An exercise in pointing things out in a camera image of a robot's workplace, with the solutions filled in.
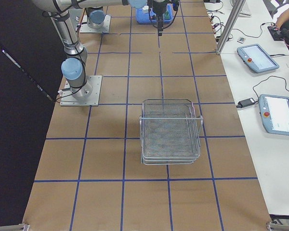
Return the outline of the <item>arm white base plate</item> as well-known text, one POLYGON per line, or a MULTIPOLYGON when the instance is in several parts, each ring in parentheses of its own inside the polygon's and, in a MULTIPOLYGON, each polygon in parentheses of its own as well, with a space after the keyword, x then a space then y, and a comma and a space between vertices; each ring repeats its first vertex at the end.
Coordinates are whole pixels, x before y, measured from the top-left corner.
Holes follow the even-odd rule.
POLYGON ((104 21, 101 24, 87 24, 87 15, 84 15, 82 19, 82 25, 80 33, 83 34, 108 34, 110 30, 111 15, 106 15, 104 21))
POLYGON ((86 76, 86 84, 77 93, 77 89, 70 88, 66 80, 65 88, 60 97, 61 106, 98 106, 103 76, 86 76))

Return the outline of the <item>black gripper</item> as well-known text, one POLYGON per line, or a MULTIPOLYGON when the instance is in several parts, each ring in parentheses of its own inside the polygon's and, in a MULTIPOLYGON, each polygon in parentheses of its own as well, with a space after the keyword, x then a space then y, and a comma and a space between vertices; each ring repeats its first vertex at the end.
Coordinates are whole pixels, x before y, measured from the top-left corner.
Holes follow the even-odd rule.
POLYGON ((158 36, 163 33, 163 14, 167 10, 168 0, 152 0, 152 10, 157 16, 158 36))

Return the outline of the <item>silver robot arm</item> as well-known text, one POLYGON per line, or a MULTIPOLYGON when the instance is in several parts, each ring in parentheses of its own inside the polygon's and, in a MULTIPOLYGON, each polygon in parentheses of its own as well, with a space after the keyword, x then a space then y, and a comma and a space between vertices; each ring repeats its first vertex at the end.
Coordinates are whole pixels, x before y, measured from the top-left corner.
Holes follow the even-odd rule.
POLYGON ((104 22, 105 13, 103 7, 88 7, 85 9, 87 15, 87 24, 91 28, 96 28, 104 22))
POLYGON ((140 9, 147 5, 156 14, 158 35, 161 36, 164 29, 163 14, 170 3, 170 0, 34 0, 33 4, 43 10, 42 15, 52 19, 67 56, 61 64, 61 70, 71 93, 60 99, 75 99, 78 103, 86 104, 93 90, 85 72, 88 53, 74 30, 69 9, 85 9, 89 14, 88 24, 92 26, 104 21, 104 6, 130 5, 140 9))

